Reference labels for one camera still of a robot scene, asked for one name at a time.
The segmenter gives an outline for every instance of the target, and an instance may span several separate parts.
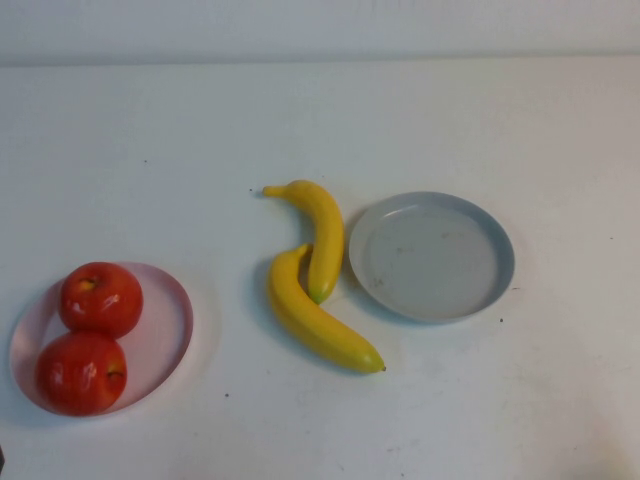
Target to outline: plastic apple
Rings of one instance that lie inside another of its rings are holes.
[[[142,288],[131,272],[115,263],[93,262],[64,280],[58,312],[69,330],[120,338],[138,323],[143,303]]]
[[[51,342],[38,356],[38,392],[56,412],[95,415],[122,394],[127,363],[118,342],[103,333],[71,332]]]

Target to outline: banana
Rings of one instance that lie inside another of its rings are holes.
[[[276,316],[301,343],[337,365],[360,373],[386,370],[367,340],[322,310],[300,286],[300,266],[311,250],[304,244],[273,260],[267,289]]]
[[[329,192],[308,180],[264,187],[262,193],[284,198],[313,220],[315,245],[309,265],[309,296],[317,304],[324,302],[336,286],[344,254],[344,224],[338,204]]]

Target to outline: white table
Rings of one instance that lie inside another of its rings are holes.
[[[348,221],[412,190],[477,203],[514,288],[429,327],[343,280],[326,308],[388,371],[316,360],[264,298],[309,232],[255,193],[295,178]],[[5,356],[3,479],[637,478],[639,209],[640,58],[0,70],[5,355],[29,302],[95,259],[167,269],[196,311],[175,374],[115,416],[38,410]]]

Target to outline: plate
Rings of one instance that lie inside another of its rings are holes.
[[[449,322],[493,304],[515,268],[504,229],[471,202],[434,192],[375,204],[349,241],[353,271],[390,310],[425,322]]]
[[[120,398],[100,415],[133,405],[158,388],[182,360],[193,331],[191,301],[175,278],[152,265],[118,264],[140,282],[144,307],[136,327],[118,339],[127,360],[127,385]],[[52,285],[20,318],[9,348],[11,372],[18,387],[29,400],[50,412],[53,410],[36,390],[34,370],[40,351],[68,332],[57,313],[62,281]]]

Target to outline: apple stem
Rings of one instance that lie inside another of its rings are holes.
[[[83,290],[93,290],[97,283],[98,282],[93,278],[83,278],[80,280],[80,286]]]

